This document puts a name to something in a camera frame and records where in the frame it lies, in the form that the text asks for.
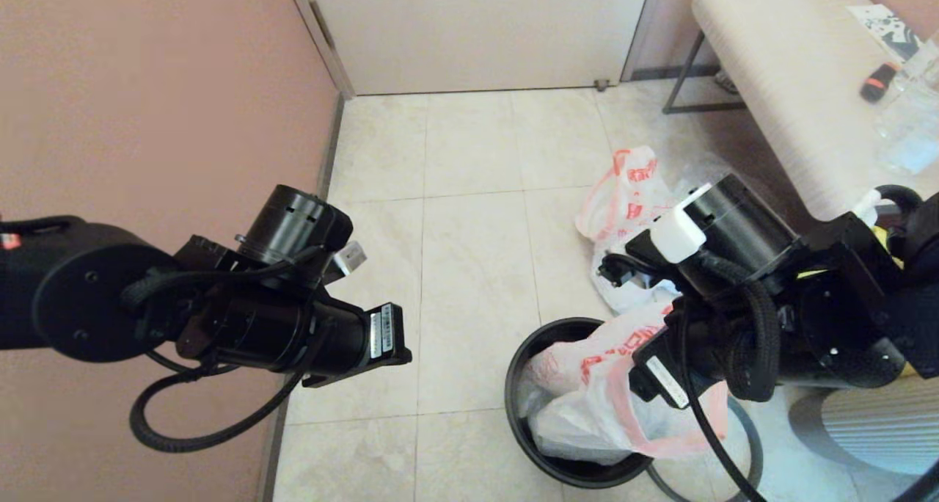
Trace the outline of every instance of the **braided cable sleeve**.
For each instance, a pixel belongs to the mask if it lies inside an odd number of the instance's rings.
[[[206,271],[206,272],[168,272],[168,274],[157,274],[154,277],[147,277],[128,285],[121,291],[120,301],[127,309],[137,309],[144,304],[148,298],[166,291],[171,288],[182,287],[182,285],[208,284],[218,282],[255,282],[265,278],[278,277],[296,268],[296,265],[303,264],[314,257],[322,247],[310,247],[299,252],[292,261],[279,261],[269,267],[258,269],[256,271]]]
[[[749,355],[742,354],[739,339],[731,349],[731,364],[728,365],[728,386],[741,399],[769,401],[779,373],[779,334],[777,309],[769,292],[760,282],[745,283],[747,270],[728,259],[702,251],[701,267],[732,285],[741,285],[753,315],[755,349],[752,364]]]
[[[939,500],[939,462],[913,482],[894,502],[935,502]]]
[[[750,448],[750,468],[747,472],[747,481],[750,482],[750,485],[752,485],[754,489],[758,488],[760,487],[760,481],[762,479],[762,469],[764,469],[764,451],[762,450],[760,432],[757,431],[757,426],[740,402],[734,398],[727,398],[727,406],[731,412],[737,416],[740,425],[744,428],[744,432],[747,435],[747,443]],[[684,498],[684,496],[681,496],[680,493],[668,485],[668,482],[658,473],[658,469],[655,469],[654,462],[648,465],[646,472],[655,486],[657,486],[661,492],[665,493],[668,498],[671,498],[675,502],[692,502]],[[747,502],[747,496],[744,495],[743,492],[738,492],[736,495],[731,496],[727,502]]]
[[[198,369],[198,368],[187,367],[187,365],[181,365],[178,362],[175,362],[173,359],[170,359],[167,356],[159,354],[158,352],[154,351],[154,349],[151,349],[149,352],[144,352],[144,355],[147,355],[147,357],[149,357],[154,362],[161,365],[161,367],[171,369],[171,371],[174,371],[174,372],[182,373],[186,371],[195,371],[195,369]],[[224,373],[228,373],[231,371],[237,371],[238,368],[241,368],[241,367],[239,367],[239,365],[224,365],[224,367],[217,367],[217,368],[212,369],[209,375],[222,375]]]
[[[267,418],[271,412],[288,398],[291,391],[303,377],[303,371],[297,371],[285,382],[284,386],[279,389],[277,394],[269,399],[261,408],[257,409],[254,414],[218,432],[195,438],[173,438],[156,432],[155,429],[150,427],[150,423],[147,422],[147,416],[145,415],[145,409],[147,409],[147,403],[150,402],[155,395],[170,388],[170,386],[179,385],[181,382],[197,381],[197,379],[201,379],[205,377],[205,375],[210,375],[208,372],[211,372],[211,367],[202,365],[202,367],[195,368],[193,371],[164,377],[160,379],[160,381],[154,382],[153,385],[147,386],[143,393],[140,394],[140,397],[137,398],[137,401],[134,402],[134,407],[131,408],[131,431],[134,433],[137,440],[148,446],[148,448],[154,449],[154,451],[170,453],[201,451],[202,449],[222,444],[240,435],[242,432],[248,431],[248,429],[254,427],[259,421]]]
[[[727,474],[731,476],[732,481],[737,484],[737,487],[740,489],[740,492],[752,502],[766,502],[766,499],[763,498],[760,493],[757,492],[756,488],[745,478],[744,475],[740,472],[740,469],[737,467],[737,464],[732,461],[731,456],[727,454],[727,449],[724,449],[724,445],[721,445],[720,439],[717,438],[717,434],[714,432],[714,428],[711,427],[711,423],[708,422],[707,416],[704,415],[704,409],[701,408],[701,402],[698,400],[698,391],[695,390],[694,381],[691,380],[691,370],[688,367],[688,314],[687,311],[682,313],[681,322],[679,324],[678,330],[678,365],[681,369],[681,378],[682,385],[685,390],[688,392],[688,402],[691,405],[691,412],[694,412],[695,419],[698,421],[698,425],[701,427],[701,432],[704,433],[704,439],[707,439],[708,445],[711,446],[715,455],[717,455],[718,461],[724,466],[724,470],[727,471]]]
[[[84,223],[79,217],[44,217],[31,220],[0,222],[0,232],[27,234],[46,228],[67,227]]]
[[[899,184],[885,184],[878,186],[876,190],[881,194],[881,198],[892,201],[905,216],[923,204],[923,198],[919,197],[915,190]]]

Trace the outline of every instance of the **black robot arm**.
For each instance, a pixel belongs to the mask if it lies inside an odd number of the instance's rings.
[[[192,236],[168,255],[77,217],[0,222],[0,349],[49,347],[98,363],[147,354],[177,374],[137,399],[134,434],[158,451],[218,445],[261,421],[300,381],[316,388],[412,360],[398,305],[366,311],[326,292],[365,261],[351,234],[342,211],[284,185],[237,237],[237,251]],[[198,365],[154,352],[167,341]],[[168,438],[147,424],[145,405],[157,392],[238,367],[292,377],[254,415],[215,434]]]
[[[691,406],[751,500],[762,498],[698,403],[711,385],[725,379],[738,398],[768,401],[785,382],[877,388],[906,362],[923,378],[939,375],[939,194],[924,202],[903,187],[878,192],[899,208],[888,249],[851,212],[796,236],[729,175],[602,261],[599,273],[614,285],[646,274],[683,294],[666,327],[633,354],[630,387],[644,401]],[[909,496],[935,495],[937,479],[939,465]]]

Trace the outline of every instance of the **plastic bag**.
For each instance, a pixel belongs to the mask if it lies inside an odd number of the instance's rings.
[[[650,302],[611,319],[589,338],[557,342],[527,363],[522,394],[531,433],[546,456],[613,465],[631,452],[682,458],[709,449],[691,409],[661,397],[644,402],[629,390],[632,354],[663,326],[671,304]],[[550,401],[548,398],[559,396]],[[717,432],[727,434],[727,385],[701,395]]]
[[[574,221],[580,234],[593,241],[592,272],[597,272],[608,250],[632,240],[673,204],[651,148],[643,145],[614,153],[613,167],[594,185]],[[617,314],[641,302],[670,302],[677,296],[668,281],[648,287],[643,279],[637,279],[615,288],[600,275],[591,280]]]

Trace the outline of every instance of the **door frame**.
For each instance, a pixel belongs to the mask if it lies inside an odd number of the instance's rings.
[[[332,83],[342,93],[343,98],[347,101],[352,100],[352,98],[355,98],[355,89],[352,87],[352,81],[349,80],[346,68],[343,67],[343,62],[339,58],[335,44],[332,42],[329,25],[326,25],[325,20],[323,20],[322,13],[315,12],[315,8],[318,8],[316,0],[294,1],[296,9],[299,10],[303,21],[306,23],[306,29],[310,31],[313,43],[316,44],[316,48],[319,50],[320,57],[323,58],[323,62],[326,64],[326,70],[329,71]]]
[[[633,34],[633,43],[629,47],[629,54],[626,55],[626,63],[623,66],[623,73],[620,75],[620,81],[630,81],[633,79],[633,71],[638,65],[638,58],[643,54],[648,30],[651,29],[651,17],[655,13],[655,7],[658,7],[660,0],[645,0],[643,11],[640,13],[640,20],[636,25],[636,32]]]

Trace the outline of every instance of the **black trash can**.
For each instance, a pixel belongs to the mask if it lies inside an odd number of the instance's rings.
[[[509,418],[509,426],[516,436],[522,450],[534,465],[546,472],[551,478],[557,479],[567,485],[585,489],[607,489],[618,486],[636,478],[650,465],[652,458],[642,454],[633,453],[623,461],[614,465],[600,465],[594,462],[578,462],[573,459],[549,458],[538,452],[536,443],[531,437],[531,430],[526,418],[519,417],[517,411],[517,391],[519,391],[519,378],[522,369],[531,357],[542,352],[543,349],[558,341],[581,341],[590,337],[590,334],[603,321],[597,319],[561,319],[542,326],[529,335],[519,347],[516,356],[512,358],[509,371],[505,376],[505,411]]]

